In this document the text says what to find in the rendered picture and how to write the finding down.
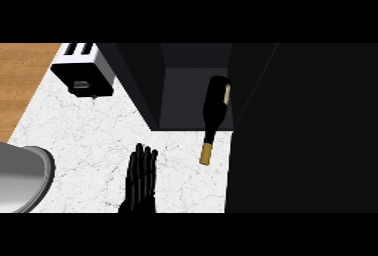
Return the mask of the grey metal pot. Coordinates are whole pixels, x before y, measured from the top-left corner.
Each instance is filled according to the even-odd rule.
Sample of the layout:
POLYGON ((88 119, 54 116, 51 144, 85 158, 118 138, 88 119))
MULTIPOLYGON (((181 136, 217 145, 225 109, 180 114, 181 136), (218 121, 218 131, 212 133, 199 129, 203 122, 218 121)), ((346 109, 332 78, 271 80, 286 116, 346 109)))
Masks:
POLYGON ((0 142, 0 213, 28 213, 35 208, 50 189, 54 170, 45 149, 0 142))

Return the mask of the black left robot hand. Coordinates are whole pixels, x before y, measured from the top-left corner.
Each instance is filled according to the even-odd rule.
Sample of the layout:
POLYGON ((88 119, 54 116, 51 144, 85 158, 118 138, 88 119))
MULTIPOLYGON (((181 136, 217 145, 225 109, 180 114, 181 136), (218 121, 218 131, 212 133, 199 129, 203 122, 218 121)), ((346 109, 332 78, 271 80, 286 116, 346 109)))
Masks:
POLYGON ((157 151, 141 144, 129 155, 125 198, 118 207, 119 213, 155 213, 155 184, 156 184, 157 151))

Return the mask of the dark grey open cabinet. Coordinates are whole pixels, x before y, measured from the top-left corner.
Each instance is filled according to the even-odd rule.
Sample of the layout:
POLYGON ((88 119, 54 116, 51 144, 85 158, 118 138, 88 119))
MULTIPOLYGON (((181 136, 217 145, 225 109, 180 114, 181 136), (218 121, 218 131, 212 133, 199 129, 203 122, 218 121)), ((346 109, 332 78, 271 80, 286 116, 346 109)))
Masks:
POLYGON ((100 43, 118 81, 153 131, 200 131, 209 78, 230 80, 222 131, 234 129, 273 43, 100 43))

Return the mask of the black wine bottle gold cap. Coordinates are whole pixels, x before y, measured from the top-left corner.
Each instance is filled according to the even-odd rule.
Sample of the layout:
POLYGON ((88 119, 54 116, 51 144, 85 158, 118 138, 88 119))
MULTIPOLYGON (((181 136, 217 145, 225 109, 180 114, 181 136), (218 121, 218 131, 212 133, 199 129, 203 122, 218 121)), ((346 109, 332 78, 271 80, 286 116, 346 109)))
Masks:
POLYGON ((230 80, 224 76, 212 76, 208 83, 202 110, 205 123, 205 137, 199 158, 199 163, 202 165, 209 164, 214 136, 225 117, 228 95, 230 80))

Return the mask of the white and black toaster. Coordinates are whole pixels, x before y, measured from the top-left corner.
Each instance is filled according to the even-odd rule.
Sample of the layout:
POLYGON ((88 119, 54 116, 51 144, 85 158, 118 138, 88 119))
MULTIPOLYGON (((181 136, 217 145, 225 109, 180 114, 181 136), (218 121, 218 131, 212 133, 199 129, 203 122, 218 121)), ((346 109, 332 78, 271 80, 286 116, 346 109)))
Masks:
POLYGON ((63 43, 50 70, 76 97, 113 94, 115 74, 94 43, 63 43))

